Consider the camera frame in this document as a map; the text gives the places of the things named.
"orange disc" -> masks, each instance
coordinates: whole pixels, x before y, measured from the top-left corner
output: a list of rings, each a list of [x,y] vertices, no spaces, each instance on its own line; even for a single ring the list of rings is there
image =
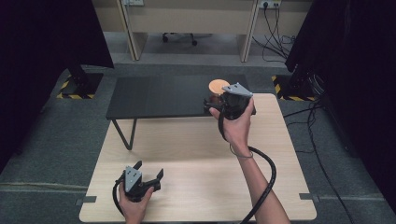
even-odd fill
[[[223,79],[215,79],[209,83],[210,91],[215,95],[221,95],[224,93],[223,86],[230,86],[230,83]]]

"black curtain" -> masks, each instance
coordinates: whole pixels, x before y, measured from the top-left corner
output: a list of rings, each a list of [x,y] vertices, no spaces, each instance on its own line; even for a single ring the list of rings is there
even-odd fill
[[[114,67],[91,0],[0,4],[0,172],[71,63]]]
[[[396,212],[396,4],[316,0],[286,66],[324,80],[335,123]]]

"gray carpet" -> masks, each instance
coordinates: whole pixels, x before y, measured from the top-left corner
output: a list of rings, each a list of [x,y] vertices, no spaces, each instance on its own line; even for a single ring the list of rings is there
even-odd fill
[[[80,223],[76,201],[84,197],[90,184],[109,125],[105,115],[118,77],[243,74],[251,91],[275,93],[271,76],[289,73],[283,68],[159,64],[86,70],[105,74],[94,98],[56,99],[68,75],[65,71],[26,138],[21,155],[15,155],[0,175],[0,223]],[[307,109],[310,103],[279,100],[279,104],[286,115]],[[304,112],[285,121],[306,122],[307,116]],[[312,129],[322,164],[355,223],[396,223],[396,216],[361,160],[344,150],[324,109],[317,110]],[[289,131],[318,210],[315,220],[295,223],[350,223],[311,152],[306,124],[291,124]]]

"floor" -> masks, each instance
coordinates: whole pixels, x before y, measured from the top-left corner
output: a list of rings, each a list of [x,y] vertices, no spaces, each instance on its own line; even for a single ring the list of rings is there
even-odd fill
[[[253,92],[275,93],[271,81],[262,80],[263,71],[290,75],[283,64],[283,57],[267,49],[262,54],[262,47],[255,42],[252,42],[247,62],[241,63],[234,35],[197,35],[198,45],[194,47],[189,35],[169,35],[168,43],[163,43],[161,34],[150,34],[141,59],[135,62],[128,52],[124,34],[105,33],[105,37],[116,69],[84,66],[88,72],[103,70],[107,74],[95,100],[50,99],[27,140],[24,152],[11,159],[0,175],[0,223],[81,223],[78,220],[78,202],[85,195],[90,181],[87,176],[92,175],[106,136],[109,122],[103,117],[117,77],[129,76],[134,71],[149,74],[161,69],[171,70],[167,73],[190,72],[200,65],[207,66],[205,71],[213,73],[236,73],[249,69],[252,74],[248,81],[254,88]],[[264,36],[255,37],[265,42]],[[66,75],[61,75],[53,96],[56,96],[56,88],[63,84]],[[282,113],[287,115],[307,109],[310,103],[279,100],[279,105]],[[314,198],[318,217],[312,221],[292,223],[396,223],[395,214],[368,176],[361,160],[345,151],[323,109],[316,111],[316,122],[312,126],[318,157],[313,153],[306,128],[307,115],[291,116],[285,118],[285,122],[289,124],[290,138]],[[334,194],[320,165],[339,192],[353,221]]]

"yellow and black hazard tape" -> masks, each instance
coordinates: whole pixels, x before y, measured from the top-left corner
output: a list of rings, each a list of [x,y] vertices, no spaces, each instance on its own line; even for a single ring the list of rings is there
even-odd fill
[[[305,96],[293,96],[293,95],[284,95],[281,86],[279,85],[279,81],[276,76],[272,77],[274,82],[274,87],[276,91],[276,97],[281,100],[290,100],[290,101],[315,101],[315,97],[305,97]]]
[[[64,93],[64,89],[67,87],[69,84],[69,81],[71,79],[71,76],[67,77],[66,81],[62,85],[61,89],[59,90],[58,95],[56,98],[58,99],[73,99],[73,100],[81,100],[81,99],[92,99],[94,94],[69,94],[69,93]]]

